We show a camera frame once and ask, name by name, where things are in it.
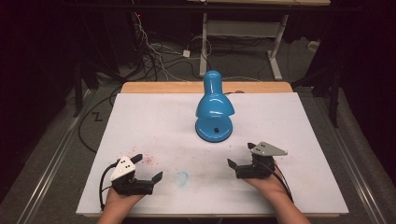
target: lamp base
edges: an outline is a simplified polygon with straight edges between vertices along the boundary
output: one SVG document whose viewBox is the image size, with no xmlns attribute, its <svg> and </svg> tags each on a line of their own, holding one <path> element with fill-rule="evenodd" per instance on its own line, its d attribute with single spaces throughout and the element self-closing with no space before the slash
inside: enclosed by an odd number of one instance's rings
<svg viewBox="0 0 396 224">
<path fill-rule="evenodd" d="M 198 119 L 195 122 L 195 131 L 206 142 L 222 142 L 233 132 L 233 123 L 229 117 Z"/>
</svg>

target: blue desk lamp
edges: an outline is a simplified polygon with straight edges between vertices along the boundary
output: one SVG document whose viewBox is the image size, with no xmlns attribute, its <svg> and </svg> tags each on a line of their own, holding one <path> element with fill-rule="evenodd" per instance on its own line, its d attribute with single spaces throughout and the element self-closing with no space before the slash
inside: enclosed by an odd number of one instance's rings
<svg viewBox="0 0 396 224">
<path fill-rule="evenodd" d="M 221 74 L 208 71 L 204 75 L 205 95 L 198 104 L 195 116 L 195 131 L 207 142 L 226 140 L 233 132 L 233 105 L 222 92 Z"/>
</svg>

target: table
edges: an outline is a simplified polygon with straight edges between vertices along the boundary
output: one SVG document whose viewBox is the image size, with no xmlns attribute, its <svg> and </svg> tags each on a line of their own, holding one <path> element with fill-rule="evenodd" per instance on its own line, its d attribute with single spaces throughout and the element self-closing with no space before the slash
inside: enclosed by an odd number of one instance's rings
<svg viewBox="0 0 396 224">
<path fill-rule="evenodd" d="M 196 92 L 203 92 L 202 82 L 126 83 L 114 104 L 77 213 L 98 216 L 102 172 L 122 155 L 142 153 L 136 177 L 151 179 L 163 171 L 163 180 L 155 186 L 154 195 L 145 197 L 130 216 L 273 216 L 269 204 L 255 189 L 236 179 L 226 161 L 249 163 L 247 142 L 264 139 L 289 152 L 277 161 L 294 201 L 306 215 L 347 213 L 301 102 L 289 84 L 224 82 L 223 86 L 224 91 L 246 93 L 228 96 L 235 108 L 233 134 L 222 143 L 211 144 L 199 138 L 193 128 L 194 110 L 202 97 Z M 106 181 L 104 186 L 109 185 L 108 178 Z M 314 187 L 308 190 L 305 183 Z"/>
<path fill-rule="evenodd" d="M 253 5 L 286 5 L 286 6 L 328 6 L 330 0 L 207 0 L 206 4 L 225 3 L 225 4 L 253 4 Z M 289 15 L 283 15 L 280 22 L 257 22 L 257 21 L 211 21 L 204 13 L 203 32 L 202 32 L 202 50 L 200 61 L 201 77 L 206 73 L 208 35 L 232 35 L 232 36 L 253 36 L 253 37 L 274 37 L 275 43 L 272 50 L 267 51 L 268 62 L 274 74 L 275 80 L 282 80 L 279 66 L 276 61 L 277 50 L 279 49 L 282 35 L 286 28 Z"/>
</svg>

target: blue stain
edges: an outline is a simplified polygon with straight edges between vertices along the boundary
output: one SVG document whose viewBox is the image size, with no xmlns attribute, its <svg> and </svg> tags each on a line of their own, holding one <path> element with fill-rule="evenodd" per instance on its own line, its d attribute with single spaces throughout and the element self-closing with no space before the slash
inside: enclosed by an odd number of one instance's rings
<svg viewBox="0 0 396 224">
<path fill-rule="evenodd" d="M 186 172 L 178 172 L 175 175 L 175 182 L 180 188 L 186 187 L 188 180 L 189 175 Z"/>
</svg>

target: gray carpet floor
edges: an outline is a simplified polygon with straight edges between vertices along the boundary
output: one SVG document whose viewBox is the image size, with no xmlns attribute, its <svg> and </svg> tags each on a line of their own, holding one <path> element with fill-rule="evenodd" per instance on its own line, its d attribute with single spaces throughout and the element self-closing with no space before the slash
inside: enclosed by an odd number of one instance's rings
<svg viewBox="0 0 396 224">
<path fill-rule="evenodd" d="M 161 50 L 174 53 L 161 53 L 165 62 L 179 57 L 175 52 L 181 53 L 183 50 L 176 44 L 162 44 Z M 292 82 L 304 76 L 314 57 L 314 53 L 307 50 L 307 44 L 307 40 L 301 39 L 290 45 L 285 43 L 281 45 L 276 58 L 285 81 Z M 273 81 L 274 78 L 264 54 L 264 49 L 270 49 L 271 46 L 272 41 L 264 40 L 254 47 L 240 45 L 240 49 L 231 52 L 224 47 L 223 49 L 214 47 L 208 60 L 212 69 L 220 71 L 225 80 Z M 169 74 L 160 72 L 158 80 L 199 80 L 191 74 L 192 70 L 196 76 L 198 75 L 199 61 L 182 61 L 191 64 L 178 63 L 170 66 L 167 68 Z M 127 65 L 120 69 L 123 74 L 131 71 Z M 136 79 L 139 76 L 142 77 L 143 74 L 138 74 L 133 78 Z M 112 109 L 110 102 L 114 101 L 114 98 L 110 101 L 106 98 L 120 89 L 119 83 L 108 79 L 105 75 L 98 74 L 98 78 L 100 87 L 97 91 L 86 91 L 84 109 L 78 118 L 73 117 L 75 105 L 73 92 L 70 93 L 67 106 L 48 126 L 45 135 L 0 205 L 0 223 L 17 223 L 22 214 L 24 216 L 21 223 L 24 223 L 23 221 L 26 221 L 25 223 L 96 223 L 95 217 L 76 214 L 79 198 L 95 156 L 87 146 L 92 150 L 99 147 Z M 327 117 L 328 99 L 326 97 L 314 98 L 310 88 L 297 88 L 296 91 L 299 92 L 305 112 L 350 211 L 349 214 L 340 217 L 311 217 L 309 218 L 311 222 L 392 223 L 392 220 L 396 218 L 395 188 L 348 109 L 347 99 L 343 92 L 340 91 L 339 98 L 339 128 L 334 129 Z M 88 112 L 98 112 L 99 119 L 95 121 L 95 115 Z M 78 137 L 79 126 L 81 138 L 86 146 Z M 348 160 L 348 157 L 352 157 L 353 162 Z M 58 165 L 48 170 L 49 164 Z M 37 191 L 40 189 L 37 189 L 37 185 L 40 184 L 45 174 L 49 176 L 43 179 L 46 180 L 46 185 L 42 186 L 46 188 L 38 194 Z M 34 200 L 32 195 L 40 195 L 40 197 Z M 25 206 L 32 200 L 36 202 L 36 206 L 29 207 L 23 212 Z M 270 221 L 262 218 L 227 218 L 222 223 L 271 223 Z M 135 218 L 132 222 L 189 223 L 185 219 L 169 218 Z"/>
</svg>

